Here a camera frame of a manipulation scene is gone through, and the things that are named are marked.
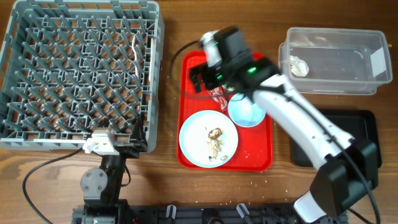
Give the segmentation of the red snack wrapper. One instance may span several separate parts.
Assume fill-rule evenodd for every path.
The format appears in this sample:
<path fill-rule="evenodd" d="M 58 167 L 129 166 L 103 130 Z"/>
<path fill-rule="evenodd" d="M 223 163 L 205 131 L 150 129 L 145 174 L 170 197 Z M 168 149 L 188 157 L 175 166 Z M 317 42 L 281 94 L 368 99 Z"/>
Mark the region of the red snack wrapper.
<path fill-rule="evenodd" d="M 226 111 L 228 109 L 228 102 L 221 87 L 216 87 L 212 90 L 208 90 L 207 92 L 211 98 L 219 104 L 222 111 Z"/>

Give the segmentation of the white napkin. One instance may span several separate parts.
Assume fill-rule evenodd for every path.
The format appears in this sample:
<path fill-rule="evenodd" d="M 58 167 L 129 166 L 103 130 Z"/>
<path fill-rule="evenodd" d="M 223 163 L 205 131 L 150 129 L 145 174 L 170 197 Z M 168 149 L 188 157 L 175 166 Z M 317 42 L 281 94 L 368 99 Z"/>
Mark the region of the white napkin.
<path fill-rule="evenodd" d="M 291 72 L 297 77 L 305 77 L 309 73 L 307 63 L 296 56 L 290 56 L 290 66 Z"/>

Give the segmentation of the green bowl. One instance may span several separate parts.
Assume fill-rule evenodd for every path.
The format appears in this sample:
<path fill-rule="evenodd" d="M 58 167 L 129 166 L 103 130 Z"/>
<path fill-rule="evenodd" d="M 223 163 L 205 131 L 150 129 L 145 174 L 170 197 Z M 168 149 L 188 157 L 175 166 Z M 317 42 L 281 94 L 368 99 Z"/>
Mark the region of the green bowl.
<path fill-rule="evenodd" d="M 221 86 L 226 91 L 234 91 L 234 87 L 224 84 Z"/>

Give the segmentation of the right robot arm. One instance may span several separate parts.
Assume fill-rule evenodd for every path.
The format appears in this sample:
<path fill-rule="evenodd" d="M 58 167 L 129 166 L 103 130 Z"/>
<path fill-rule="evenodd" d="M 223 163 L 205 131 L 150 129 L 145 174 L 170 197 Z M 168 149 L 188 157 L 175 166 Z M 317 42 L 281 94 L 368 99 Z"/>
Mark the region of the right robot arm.
<path fill-rule="evenodd" d="M 196 92 L 228 85 L 260 106 L 290 135 L 317 174 L 294 202 L 302 221 L 338 217 L 378 185 L 378 151 L 357 140 L 309 103 L 268 58 L 256 59 L 235 26 L 209 31 L 199 40 L 206 62 L 189 74 Z"/>

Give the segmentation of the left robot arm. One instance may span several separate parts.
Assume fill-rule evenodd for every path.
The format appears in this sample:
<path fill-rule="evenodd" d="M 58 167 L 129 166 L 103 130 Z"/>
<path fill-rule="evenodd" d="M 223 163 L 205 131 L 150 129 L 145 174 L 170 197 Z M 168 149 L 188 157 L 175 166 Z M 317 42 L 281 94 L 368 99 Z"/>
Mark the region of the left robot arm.
<path fill-rule="evenodd" d="M 132 146 L 120 146 L 116 142 L 115 132 L 110 121 L 105 119 L 103 126 L 94 130 L 83 145 L 86 153 L 101 157 L 98 168 L 86 171 L 80 181 L 84 193 L 83 210 L 73 211 L 73 223 L 137 223 L 138 217 L 130 208 L 126 199 L 119 194 L 124 173 L 129 173 L 127 159 L 137 159 L 140 152 L 147 151 L 147 140 L 140 118 L 132 125 L 132 136 L 136 143 Z"/>

